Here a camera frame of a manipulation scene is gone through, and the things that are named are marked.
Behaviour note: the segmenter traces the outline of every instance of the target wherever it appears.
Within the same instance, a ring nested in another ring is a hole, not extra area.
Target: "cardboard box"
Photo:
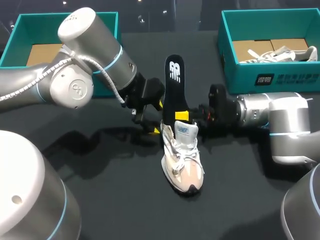
[[[50,63],[62,45],[58,28],[70,13],[20,14],[0,59],[0,70],[27,68]],[[114,37],[121,42],[117,12],[97,12]],[[113,92],[92,76],[95,98],[108,98]]]
[[[315,46],[320,60],[319,29],[317,8],[222,11],[217,46],[229,93],[320,92],[320,61],[239,63],[254,59],[248,49],[261,55],[282,46]]]

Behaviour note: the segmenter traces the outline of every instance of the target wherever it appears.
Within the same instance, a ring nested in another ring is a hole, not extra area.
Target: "new balance logo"
[[[179,126],[178,127],[178,132],[181,133],[181,134],[189,135],[189,129],[186,128],[186,127]]]
[[[170,62],[170,78],[180,83],[180,66],[178,63]]]

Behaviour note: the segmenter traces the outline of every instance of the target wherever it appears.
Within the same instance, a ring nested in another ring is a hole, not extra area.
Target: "black insole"
[[[185,63],[181,56],[170,55],[165,60],[165,93],[162,120],[174,130],[175,112],[188,111],[185,97]]]

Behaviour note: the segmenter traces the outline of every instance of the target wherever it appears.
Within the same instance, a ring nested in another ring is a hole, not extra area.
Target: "black table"
[[[216,38],[216,31],[122,35],[147,78],[164,81],[166,57],[183,57],[190,107],[207,103],[210,85],[224,82]],[[320,97],[310,97],[315,131]],[[147,114],[160,119],[156,111]],[[273,163],[266,133],[229,134],[199,141],[204,184],[201,194],[185,198],[163,174],[160,136],[137,137],[140,127],[115,99],[94,99],[78,110],[30,106],[2,114],[0,124],[31,140],[73,192],[81,240],[284,240],[281,202],[306,172]]]

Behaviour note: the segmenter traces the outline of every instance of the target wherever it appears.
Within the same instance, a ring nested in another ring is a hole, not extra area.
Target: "shoe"
[[[180,193],[197,193],[204,181],[197,148],[198,126],[175,121],[175,137],[169,125],[161,122],[160,127],[164,143],[161,165],[166,178]]]
[[[278,63],[278,62],[315,62],[318,60],[317,48],[310,46],[307,50],[290,50],[286,46],[276,51],[268,51],[261,56],[251,49],[248,53],[255,59],[241,61],[240,64],[250,63]]]

